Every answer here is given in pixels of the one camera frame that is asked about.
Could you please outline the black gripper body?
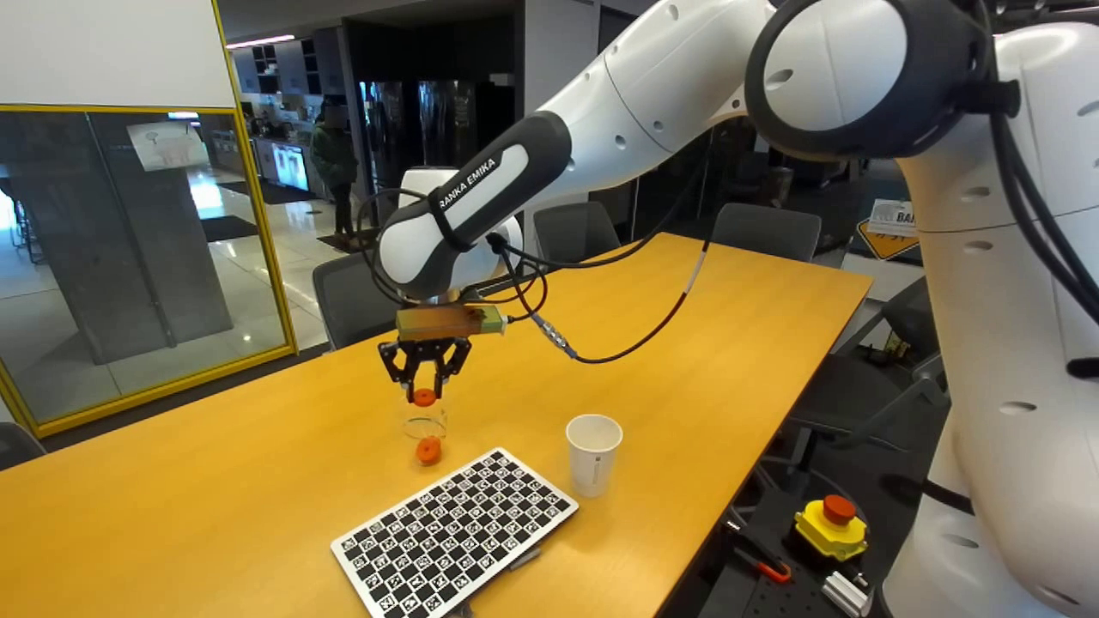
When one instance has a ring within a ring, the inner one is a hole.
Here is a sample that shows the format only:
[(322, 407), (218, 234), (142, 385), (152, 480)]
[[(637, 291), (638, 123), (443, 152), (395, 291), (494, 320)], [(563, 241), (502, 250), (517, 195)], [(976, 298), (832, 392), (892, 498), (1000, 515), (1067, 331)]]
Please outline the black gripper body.
[(450, 379), (465, 367), (471, 345), (466, 342), (386, 342), (377, 354), (392, 379), (413, 379), (422, 363), (433, 363), (441, 379)]

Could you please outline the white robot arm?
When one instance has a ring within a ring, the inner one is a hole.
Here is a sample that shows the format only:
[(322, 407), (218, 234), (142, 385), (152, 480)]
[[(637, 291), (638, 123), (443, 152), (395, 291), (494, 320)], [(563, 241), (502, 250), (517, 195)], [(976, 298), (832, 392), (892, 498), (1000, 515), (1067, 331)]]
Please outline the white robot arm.
[(619, 187), (723, 122), (889, 158), (951, 412), (884, 583), (897, 618), (1099, 618), (1099, 26), (987, 0), (655, 0), (427, 201), (377, 261), (409, 298), (505, 216)]

